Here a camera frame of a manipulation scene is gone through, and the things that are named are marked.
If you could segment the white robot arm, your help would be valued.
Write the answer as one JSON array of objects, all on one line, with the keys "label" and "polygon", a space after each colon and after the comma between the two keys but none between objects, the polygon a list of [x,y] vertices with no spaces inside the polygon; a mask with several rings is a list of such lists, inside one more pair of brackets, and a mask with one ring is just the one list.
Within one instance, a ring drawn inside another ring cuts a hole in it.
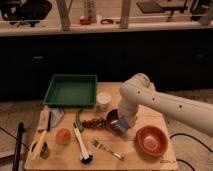
[{"label": "white robot arm", "polygon": [[138,73],[120,86],[119,119],[116,128],[126,133],[136,122],[139,106],[144,105],[213,137],[213,104],[194,101],[149,89],[147,75]]}]

